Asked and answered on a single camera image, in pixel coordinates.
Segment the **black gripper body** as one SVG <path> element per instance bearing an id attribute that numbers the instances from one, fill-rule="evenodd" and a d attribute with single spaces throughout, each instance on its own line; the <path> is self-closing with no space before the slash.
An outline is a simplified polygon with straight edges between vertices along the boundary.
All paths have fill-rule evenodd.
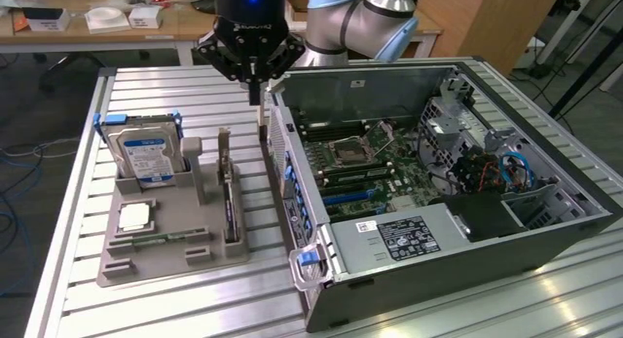
<path id="1" fill-rule="evenodd" d="M 286 0 L 215 0 L 215 35 L 236 60 L 270 58 L 288 35 Z"/>

